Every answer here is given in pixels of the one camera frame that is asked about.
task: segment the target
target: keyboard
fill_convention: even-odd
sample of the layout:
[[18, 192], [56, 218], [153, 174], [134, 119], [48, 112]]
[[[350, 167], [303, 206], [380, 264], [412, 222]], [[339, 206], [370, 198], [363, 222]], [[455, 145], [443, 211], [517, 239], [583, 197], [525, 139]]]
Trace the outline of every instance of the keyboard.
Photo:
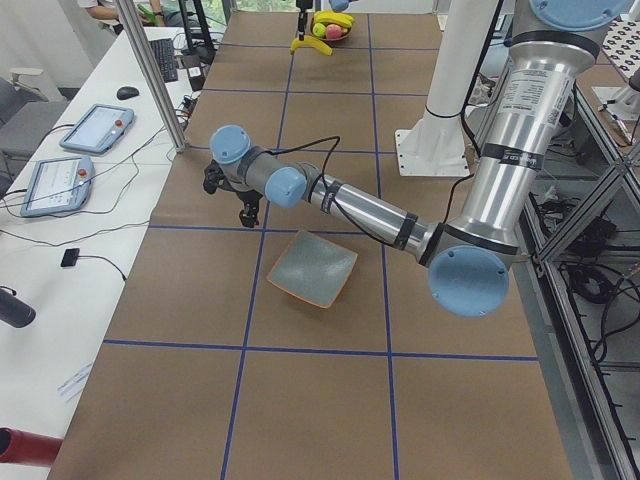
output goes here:
[[167, 82], [175, 82], [178, 80], [178, 68], [176, 60], [173, 56], [173, 40], [170, 38], [162, 38], [160, 40], [151, 40], [151, 51], [156, 57], [162, 79]]

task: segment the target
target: white table surface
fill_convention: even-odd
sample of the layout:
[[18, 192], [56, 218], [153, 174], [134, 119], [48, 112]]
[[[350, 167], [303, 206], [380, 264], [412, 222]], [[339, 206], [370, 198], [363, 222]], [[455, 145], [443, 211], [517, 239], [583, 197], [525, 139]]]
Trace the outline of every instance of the white table surface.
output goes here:
[[[173, 38], [179, 31], [151, 28], [147, 34], [150, 39]], [[191, 94], [186, 73], [178, 73], [179, 81], [166, 84], [174, 106]], [[123, 85], [137, 87], [140, 96], [117, 100], [116, 90]], [[129, 131], [108, 154], [93, 157], [96, 173], [122, 162], [163, 126], [125, 34], [114, 42], [58, 124], [76, 122], [94, 103], [127, 106], [136, 115]], [[12, 190], [26, 188], [34, 161], [69, 155], [58, 146], [65, 131], [47, 137]], [[22, 219], [0, 208], [0, 229], [56, 244], [145, 222], [157, 203], [173, 156], [171, 140], [163, 131], [135, 156], [139, 173], [109, 214]], [[109, 210], [135, 172], [136, 167], [127, 160], [94, 179], [83, 210]], [[9, 205], [21, 201], [19, 195], [7, 197]], [[19, 210], [18, 206], [11, 208], [16, 214]], [[145, 231], [146, 226], [124, 228], [60, 247], [39, 246], [0, 233], [0, 285], [17, 290], [18, 297], [37, 312], [33, 323], [21, 329], [0, 322], [0, 426], [64, 437], [79, 395], [65, 400], [57, 388], [94, 361], [124, 282], [103, 260], [80, 259], [75, 267], [63, 269], [62, 255], [66, 248], [78, 247], [81, 255], [104, 256], [128, 274]], [[2, 479], [41, 480], [48, 472], [48, 468], [0, 464]]]

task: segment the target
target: red cylinder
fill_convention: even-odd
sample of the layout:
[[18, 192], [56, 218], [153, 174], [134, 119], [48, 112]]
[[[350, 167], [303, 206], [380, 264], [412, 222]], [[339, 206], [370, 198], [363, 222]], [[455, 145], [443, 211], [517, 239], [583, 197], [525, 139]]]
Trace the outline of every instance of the red cylinder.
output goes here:
[[61, 445], [59, 438], [0, 428], [0, 463], [50, 467]]

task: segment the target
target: light blue round cap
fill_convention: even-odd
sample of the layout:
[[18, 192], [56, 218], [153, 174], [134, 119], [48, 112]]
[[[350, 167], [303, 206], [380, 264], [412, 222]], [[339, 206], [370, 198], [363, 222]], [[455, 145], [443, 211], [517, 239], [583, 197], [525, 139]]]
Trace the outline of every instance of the light blue round cap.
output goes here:
[[349, 6], [349, 0], [329, 0], [329, 5], [334, 12], [344, 12]]
[[502, 260], [472, 245], [451, 247], [429, 266], [431, 294], [444, 308], [463, 317], [480, 317], [498, 308], [509, 291]]
[[584, 32], [615, 19], [627, 0], [529, 0], [531, 9], [547, 25], [567, 32]]
[[209, 148], [220, 165], [237, 162], [251, 147], [251, 139], [238, 125], [225, 125], [211, 135]]
[[283, 208], [291, 208], [302, 198], [307, 189], [307, 179], [293, 167], [283, 167], [271, 174], [264, 194], [270, 202]]

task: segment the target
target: tablet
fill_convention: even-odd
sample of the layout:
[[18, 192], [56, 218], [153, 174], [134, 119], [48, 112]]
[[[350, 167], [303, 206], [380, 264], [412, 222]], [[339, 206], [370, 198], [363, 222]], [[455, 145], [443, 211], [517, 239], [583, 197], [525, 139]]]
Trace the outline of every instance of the tablet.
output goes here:
[[60, 146], [75, 152], [101, 155], [109, 150], [133, 122], [133, 110], [112, 105], [93, 105]]
[[78, 210], [89, 196], [93, 162], [85, 155], [36, 162], [20, 214], [38, 217]]

